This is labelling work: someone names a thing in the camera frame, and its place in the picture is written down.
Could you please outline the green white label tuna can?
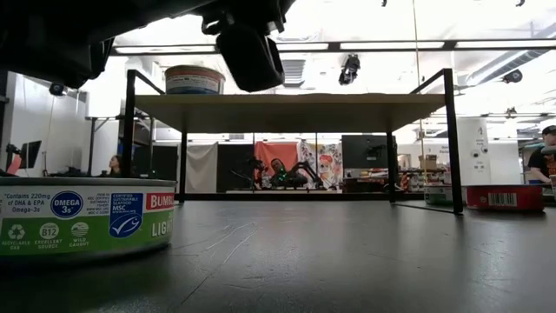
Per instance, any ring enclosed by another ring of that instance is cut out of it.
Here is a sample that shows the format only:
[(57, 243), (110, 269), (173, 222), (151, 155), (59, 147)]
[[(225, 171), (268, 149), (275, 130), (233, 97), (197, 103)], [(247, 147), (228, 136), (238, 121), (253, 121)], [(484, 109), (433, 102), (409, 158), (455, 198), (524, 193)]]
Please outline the green white label tuna can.
[(451, 205), (453, 191), (450, 185), (428, 185), (424, 189), (425, 202), (432, 205)]
[(115, 256), (169, 244), (175, 182), (0, 177), (0, 262)]

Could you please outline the black metal rig frame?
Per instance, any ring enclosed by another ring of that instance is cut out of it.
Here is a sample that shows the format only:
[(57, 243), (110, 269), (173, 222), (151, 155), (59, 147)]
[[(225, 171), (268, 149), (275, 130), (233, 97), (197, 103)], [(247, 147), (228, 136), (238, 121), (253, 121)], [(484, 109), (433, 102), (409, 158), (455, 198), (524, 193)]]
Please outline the black metal rig frame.
[(175, 200), (183, 203), (185, 201), (389, 201), (390, 195), (384, 193), (187, 193), (175, 194)]

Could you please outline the wooden shelf black metal legs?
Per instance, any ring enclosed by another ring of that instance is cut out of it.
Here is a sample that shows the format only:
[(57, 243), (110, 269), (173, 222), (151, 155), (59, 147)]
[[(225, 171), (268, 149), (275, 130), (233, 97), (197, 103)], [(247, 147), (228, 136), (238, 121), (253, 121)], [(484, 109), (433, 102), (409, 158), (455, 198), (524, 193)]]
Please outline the wooden shelf black metal legs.
[(305, 94), (305, 95), (203, 95), (170, 94), (156, 89), (137, 95), (136, 80), (145, 77), (128, 70), (123, 118), (122, 174), (130, 176), (136, 110), (179, 130), (181, 144), (190, 133), (332, 133), (383, 132), (387, 137), (390, 202), (397, 156), (394, 131), (444, 108), (447, 118), (449, 158), (452, 170), (453, 209), (463, 211), (453, 70), (443, 68), (408, 94)]

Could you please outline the orange hanging cloth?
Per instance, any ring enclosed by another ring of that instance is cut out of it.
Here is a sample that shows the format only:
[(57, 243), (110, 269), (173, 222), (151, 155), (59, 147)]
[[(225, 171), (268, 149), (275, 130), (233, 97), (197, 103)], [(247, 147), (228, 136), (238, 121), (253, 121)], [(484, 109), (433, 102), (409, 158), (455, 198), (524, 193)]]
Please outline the orange hanging cloth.
[(274, 172), (270, 163), (274, 158), (281, 159), (287, 171), (290, 171), (298, 163), (296, 145), (296, 143), (255, 143), (255, 157), (262, 160), (267, 167), (266, 171), (261, 175), (261, 183), (258, 190), (272, 187), (270, 178)]

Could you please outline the black display screen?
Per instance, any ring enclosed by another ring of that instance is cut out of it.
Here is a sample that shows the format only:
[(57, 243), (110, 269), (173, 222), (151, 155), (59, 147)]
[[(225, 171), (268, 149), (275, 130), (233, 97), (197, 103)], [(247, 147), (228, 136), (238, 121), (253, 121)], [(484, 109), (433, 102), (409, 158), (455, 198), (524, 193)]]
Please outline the black display screen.
[(344, 135), (341, 147), (345, 170), (388, 168), (386, 136)]

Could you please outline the white hanging cloth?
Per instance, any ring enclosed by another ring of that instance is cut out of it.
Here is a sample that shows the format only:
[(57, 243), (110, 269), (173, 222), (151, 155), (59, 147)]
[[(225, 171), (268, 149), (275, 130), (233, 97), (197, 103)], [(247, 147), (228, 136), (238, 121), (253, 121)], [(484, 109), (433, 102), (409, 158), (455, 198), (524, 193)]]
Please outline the white hanging cloth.
[(217, 157), (218, 143), (187, 147), (187, 193), (216, 193)]

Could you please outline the cluttered background table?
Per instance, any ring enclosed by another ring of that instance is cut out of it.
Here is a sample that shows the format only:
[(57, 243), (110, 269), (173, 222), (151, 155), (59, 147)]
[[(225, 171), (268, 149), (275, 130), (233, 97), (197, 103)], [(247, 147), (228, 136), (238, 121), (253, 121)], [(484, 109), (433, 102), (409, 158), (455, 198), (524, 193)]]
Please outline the cluttered background table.
[[(423, 193), (428, 185), (451, 183), (451, 174), (445, 169), (398, 170), (395, 188), (402, 193)], [(387, 170), (371, 169), (355, 174), (349, 171), (339, 183), (344, 193), (388, 193), (389, 180)]]

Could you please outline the black partition panel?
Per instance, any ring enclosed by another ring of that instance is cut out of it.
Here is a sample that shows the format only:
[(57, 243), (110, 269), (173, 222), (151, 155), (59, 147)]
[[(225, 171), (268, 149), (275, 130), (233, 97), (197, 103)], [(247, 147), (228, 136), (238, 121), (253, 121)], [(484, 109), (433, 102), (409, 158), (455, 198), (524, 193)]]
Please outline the black partition panel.
[(217, 185), (218, 193), (226, 193), (229, 190), (243, 190), (249, 188), (249, 183), (233, 175), (230, 170), (239, 161), (243, 161), (254, 155), (252, 144), (219, 144), (217, 157)]

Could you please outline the gold-lid can red blue label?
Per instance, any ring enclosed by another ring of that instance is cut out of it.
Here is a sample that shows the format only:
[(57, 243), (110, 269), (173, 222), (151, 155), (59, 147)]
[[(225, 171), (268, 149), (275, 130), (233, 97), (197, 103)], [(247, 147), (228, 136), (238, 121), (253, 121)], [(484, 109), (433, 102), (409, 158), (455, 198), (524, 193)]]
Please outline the gold-lid can red blue label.
[(222, 94), (223, 74), (196, 65), (176, 65), (164, 72), (167, 94)]

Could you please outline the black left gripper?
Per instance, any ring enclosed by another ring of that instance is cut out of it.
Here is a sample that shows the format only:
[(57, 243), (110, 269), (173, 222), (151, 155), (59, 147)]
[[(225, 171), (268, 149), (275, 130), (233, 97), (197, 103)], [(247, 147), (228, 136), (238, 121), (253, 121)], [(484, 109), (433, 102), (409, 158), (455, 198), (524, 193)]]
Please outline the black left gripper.
[(200, 8), (202, 33), (217, 35), (233, 24), (243, 24), (263, 35), (283, 32), (286, 13), (296, 0), (215, 0)]

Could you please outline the silver tuna can red label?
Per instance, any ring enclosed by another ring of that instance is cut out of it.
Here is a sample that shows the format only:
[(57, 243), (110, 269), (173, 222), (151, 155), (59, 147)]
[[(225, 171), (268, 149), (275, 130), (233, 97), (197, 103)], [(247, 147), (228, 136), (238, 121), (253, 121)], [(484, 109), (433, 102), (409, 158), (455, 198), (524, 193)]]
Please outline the silver tuna can red label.
[(471, 210), (541, 212), (544, 210), (539, 185), (472, 185), (466, 187)]

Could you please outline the dark equipment cabinet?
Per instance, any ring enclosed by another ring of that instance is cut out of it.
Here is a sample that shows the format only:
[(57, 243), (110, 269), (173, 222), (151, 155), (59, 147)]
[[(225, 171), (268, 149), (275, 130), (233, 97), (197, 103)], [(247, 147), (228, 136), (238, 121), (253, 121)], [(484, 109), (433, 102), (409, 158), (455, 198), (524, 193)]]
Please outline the dark equipment cabinet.
[(136, 145), (133, 149), (132, 173), (135, 176), (177, 180), (178, 153), (175, 146), (154, 145), (149, 156), (149, 146)]

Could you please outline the black table mat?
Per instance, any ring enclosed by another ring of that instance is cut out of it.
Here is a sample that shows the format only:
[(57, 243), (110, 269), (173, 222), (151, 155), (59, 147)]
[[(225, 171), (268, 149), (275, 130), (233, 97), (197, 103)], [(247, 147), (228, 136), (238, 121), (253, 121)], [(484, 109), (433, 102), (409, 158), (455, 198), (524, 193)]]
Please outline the black table mat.
[(0, 313), (556, 313), (556, 210), (189, 202), (171, 245), (0, 271)]

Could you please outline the patterned hanging cloth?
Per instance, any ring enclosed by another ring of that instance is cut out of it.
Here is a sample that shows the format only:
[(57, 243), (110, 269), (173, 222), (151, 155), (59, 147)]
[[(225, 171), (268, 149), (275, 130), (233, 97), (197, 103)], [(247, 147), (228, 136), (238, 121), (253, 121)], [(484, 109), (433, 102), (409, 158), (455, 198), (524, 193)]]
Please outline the patterned hanging cloth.
[(341, 143), (315, 144), (300, 141), (296, 145), (299, 162), (307, 162), (322, 180), (325, 189), (338, 187), (343, 179)]

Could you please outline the black desk monitor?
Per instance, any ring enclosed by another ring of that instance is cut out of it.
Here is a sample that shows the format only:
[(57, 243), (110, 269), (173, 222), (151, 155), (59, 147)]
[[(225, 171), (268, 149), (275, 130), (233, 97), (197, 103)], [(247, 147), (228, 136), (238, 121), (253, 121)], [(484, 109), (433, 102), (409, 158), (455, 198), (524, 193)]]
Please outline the black desk monitor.
[(34, 141), (24, 143), (18, 148), (15, 144), (9, 143), (6, 146), (6, 170), (10, 174), (15, 174), (20, 169), (32, 169), (36, 164), (41, 145), (41, 141)]

